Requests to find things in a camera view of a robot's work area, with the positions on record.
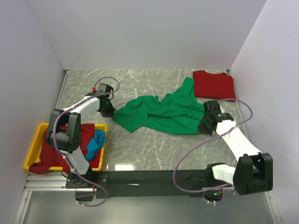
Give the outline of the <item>green t shirt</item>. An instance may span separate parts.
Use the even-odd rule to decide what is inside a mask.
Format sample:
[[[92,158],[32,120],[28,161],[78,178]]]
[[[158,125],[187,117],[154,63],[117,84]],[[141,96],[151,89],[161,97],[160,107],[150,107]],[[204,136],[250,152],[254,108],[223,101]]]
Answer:
[[[162,100],[149,95],[130,100],[114,113],[113,120],[130,133],[147,127],[163,133],[195,135],[199,134],[204,114],[203,104],[194,95],[194,80],[186,77],[175,92]]]

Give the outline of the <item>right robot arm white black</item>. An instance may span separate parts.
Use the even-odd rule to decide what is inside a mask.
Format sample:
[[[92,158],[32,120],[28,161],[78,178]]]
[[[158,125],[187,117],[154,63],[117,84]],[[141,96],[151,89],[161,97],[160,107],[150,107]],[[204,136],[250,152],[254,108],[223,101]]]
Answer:
[[[208,165],[205,174],[208,185],[216,186],[220,181],[229,183],[242,196],[273,189],[272,156],[257,149],[236,126],[230,114],[206,115],[198,131],[208,135],[217,133],[237,160],[235,168],[224,163]]]

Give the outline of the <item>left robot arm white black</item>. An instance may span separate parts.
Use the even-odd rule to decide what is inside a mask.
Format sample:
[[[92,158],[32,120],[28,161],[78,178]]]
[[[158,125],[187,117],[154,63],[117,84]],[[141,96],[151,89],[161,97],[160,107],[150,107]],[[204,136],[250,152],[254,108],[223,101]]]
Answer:
[[[114,107],[110,101],[110,92],[93,91],[72,107],[52,111],[46,134],[46,142],[52,146],[77,175],[77,182],[87,188],[93,183],[93,171],[90,164],[101,153],[107,134],[96,130],[94,124],[81,124],[81,119],[92,112],[100,112],[102,117],[111,118]]]

